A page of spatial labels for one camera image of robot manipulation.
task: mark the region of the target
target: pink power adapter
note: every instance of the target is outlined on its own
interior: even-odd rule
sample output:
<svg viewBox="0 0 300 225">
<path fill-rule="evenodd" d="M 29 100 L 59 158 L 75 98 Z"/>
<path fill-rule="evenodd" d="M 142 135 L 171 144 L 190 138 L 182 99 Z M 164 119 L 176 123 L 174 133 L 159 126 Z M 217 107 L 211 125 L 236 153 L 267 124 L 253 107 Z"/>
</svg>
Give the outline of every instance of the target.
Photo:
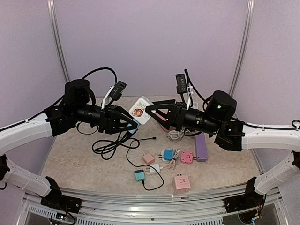
<svg viewBox="0 0 300 225">
<path fill-rule="evenodd" d="M 181 153 L 181 162 L 184 164 L 192 164 L 194 160 L 193 152 L 192 151 L 183 151 Z"/>
<path fill-rule="evenodd" d="M 173 181 L 174 192 L 176 194 L 185 193 L 190 190 L 191 185 L 187 175 L 177 175 Z"/>
<path fill-rule="evenodd" d="M 155 162 L 155 158 L 150 153 L 144 155 L 142 159 L 147 165 L 150 165 Z"/>
</svg>

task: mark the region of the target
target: aluminum frame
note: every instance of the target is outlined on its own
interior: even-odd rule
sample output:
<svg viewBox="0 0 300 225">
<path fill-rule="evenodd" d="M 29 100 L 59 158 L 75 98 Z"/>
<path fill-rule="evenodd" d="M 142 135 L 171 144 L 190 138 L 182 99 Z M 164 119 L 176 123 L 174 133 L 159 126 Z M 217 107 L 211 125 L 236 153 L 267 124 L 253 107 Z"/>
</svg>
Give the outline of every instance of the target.
<svg viewBox="0 0 300 225">
<path fill-rule="evenodd" d="M 62 69 L 62 74 L 64 77 L 65 82 L 70 82 L 70 76 L 68 73 L 68 68 L 65 61 L 65 56 L 62 50 L 61 42 L 60 42 L 60 33 L 58 29 L 57 19 L 56 19 L 56 12 L 55 12 L 55 4 L 54 0 L 47 0 L 48 3 L 48 11 L 49 11 L 49 17 L 50 17 L 50 24 L 52 28 L 52 33 L 54 37 L 54 43 L 57 51 L 57 55 L 60 61 L 60 66 Z"/>
<path fill-rule="evenodd" d="M 240 52 L 239 52 L 237 64 L 235 66 L 232 83 L 231 83 L 231 86 L 229 89 L 230 96 L 234 95 L 236 86 L 238 84 L 243 60 L 245 57 L 246 48 L 247 48 L 247 44 L 248 44 L 248 38 L 249 38 L 249 34 L 250 34 L 251 22 L 252 22 L 252 17 L 253 17 L 254 3 L 255 3 L 255 0 L 248 0 L 246 20 L 245 20 L 245 26 L 244 26 L 243 36 L 242 36 L 242 42 L 240 45 Z"/>
<path fill-rule="evenodd" d="M 81 220 L 109 221 L 111 224 L 177 225 L 193 224 L 196 221 L 214 220 L 236 214 L 236 212 L 226 213 L 223 200 L 229 196 L 243 194 L 245 186 L 245 184 L 241 184 L 185 195 L 118 195 L 65 188 L 62 189 L 62 192 L 64 195 L 79 197 L 83 200 L 79 214 L 73 214 Z M 17 224 L 23 225 L 26 221 L 29 204 L 40 206 L 39 203 L 38 196 L 26 193 Z M 268 193 L 266 205 L 269 204 L 277 204 L 277 208 L 284 209 L 277 188 Z M 40 207 L 59 212 L 59 210 L 48 207 Z M 278 210 L 277 213 L 281 218 L 281 224 L 288 225 L 285 210 Z"/>
</svg>

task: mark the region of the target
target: marble tabletop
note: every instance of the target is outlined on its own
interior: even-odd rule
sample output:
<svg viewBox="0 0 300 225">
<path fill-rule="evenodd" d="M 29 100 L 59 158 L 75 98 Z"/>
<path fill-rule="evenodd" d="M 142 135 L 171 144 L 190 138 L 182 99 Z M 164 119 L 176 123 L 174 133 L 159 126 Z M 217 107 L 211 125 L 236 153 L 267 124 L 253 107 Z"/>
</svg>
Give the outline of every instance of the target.
<svg viewBox="0 0 300 225">
<path fill-rule="evenodd" d="M 129 110 L 137 99 L 138 97 L 122 97 L 115 105 Z M 152 96 L 148 99 L 151 101 L 180 100 L 178 96 Z M 101 98 L 97 98 L 97 105 L 100 105 L 101 100 Z M 197 97 L 194 97 L 194 101 L 201 102 Z M 90 128 L 88 124 L 82 124 L 80 130 L 88 133 L 93 128 Z M 139 127 L 134 137 L 139 139 L 152 136 L 157 136 L 158 139 L 143 141 L 138 149 L 130 150 L 129 158 L 136 165 L 143 164 L 142 156 L 146 153 L 151 153 L 156 162 L 162 165 L 158 154 L 164 149 L 179 148 L 195 152 L 193 138 L 184 137 L 181 141 L 172 143 L 160 125 L 151 118 L 147 124 Z M 177 174 L 188 175 L 191 183 L 190 192 L 237 185 L 259 175 L 251 151 L 229 152 L 214 144 L 214 138 L 206 136 L 208 151 L 206 163 L 194 161 L 192 164 L 186 165 L 178 162 L 174 171 L 163 170 L 161 172 L 165 181 L 161 188 L 146 191 L 141 182 L 135 181 L 134 171 L 139 168 L 134 168 L 126 160 L 127 148 L 119 146 L 113 158 L 108 161 L 103 160 L 100 155 L 91 150 L 95 141 L 99 139 L 115 140 L 116 137 L 117 135 L 106 135 L 99 132 L 82 135 L 75 128 L 57 136 L 42 175 L 54 178 L 63 188 L 116 194 L 170 194 L 173 193 L 173 179 Z M 160 184 L 161 179 L 158 175 L 146 174 L 147 188 L 154 188 Z"/>
</svg>

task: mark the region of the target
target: black mounting bracket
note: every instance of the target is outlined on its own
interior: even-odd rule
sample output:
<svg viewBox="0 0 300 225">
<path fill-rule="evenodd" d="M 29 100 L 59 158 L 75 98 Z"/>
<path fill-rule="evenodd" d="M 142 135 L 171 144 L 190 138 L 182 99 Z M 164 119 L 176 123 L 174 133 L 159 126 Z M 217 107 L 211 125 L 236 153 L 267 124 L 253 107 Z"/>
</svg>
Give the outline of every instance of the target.
<svg viewBox="0 0 300 225">
<path fill-rule="evenodd" d="M 42 197 L 41 205 L 78 214 L 82 200 L 80 198 L 62 195 L 56 181 L 50 177 L 46 177 L 46 179 L 50 183 L 51 191 L 46 197 Z"/>
<path fill-rule="evenodd" d="M 255 192 L 255 183 L 256 177 L 248 180 L 245 193 L 243 195 L 228 197 L 224 199 L 224 205 L 226 212 L 237 212 L 241 210 L 246 210 L 265 203 L 263 195 L 260 195 Z"/>
<path fill-rule="evenodd" d="M 0 157 L 0 181 L 8 171 L 10 171 L 10 168 L 7 165 L 7 157 L 6 155 L 3 155 Z"/>
</svg>

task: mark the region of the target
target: lavender wall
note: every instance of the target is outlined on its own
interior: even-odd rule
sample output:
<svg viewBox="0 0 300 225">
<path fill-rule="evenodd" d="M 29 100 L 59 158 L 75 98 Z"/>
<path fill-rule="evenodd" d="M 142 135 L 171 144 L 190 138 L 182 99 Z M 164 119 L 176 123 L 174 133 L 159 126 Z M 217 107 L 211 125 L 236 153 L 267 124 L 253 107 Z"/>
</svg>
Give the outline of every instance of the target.
<svg viewBox="0 0 300 225">
<path fill-rule="evenodd" d="M 234 97 L 242 120 L 290 124 L 300 112 L 300 3 L 255 2 L 253 22 Z M 283 158 L 284 150 L 258 150 L 265 170 Z M 292 225 L 300 221 L 300 176 L 279 186 Z"/>
<path fill-rule="evenodd" d="M 188 68 L 204 96 L 230 88 L 247 0 L 65 0 L 55 6 L 71 79 L 108 66 L 127 83 L 124 95 L 171 95 L 175 74 Z M 113 84 L 109 72 L 91 80 L 97 96 Z"/>
<path fill-rule="evenodd" d="M 0 127 L 25 119 L 53 103 L 64 91 L 47 2 L 0 2 Z M 39 173 L 53 139 L 26 144 L 8 153 L 18 165 Z M 0 224 L 12 225 L 23 191 L 0 191 Z"/>
</svg>

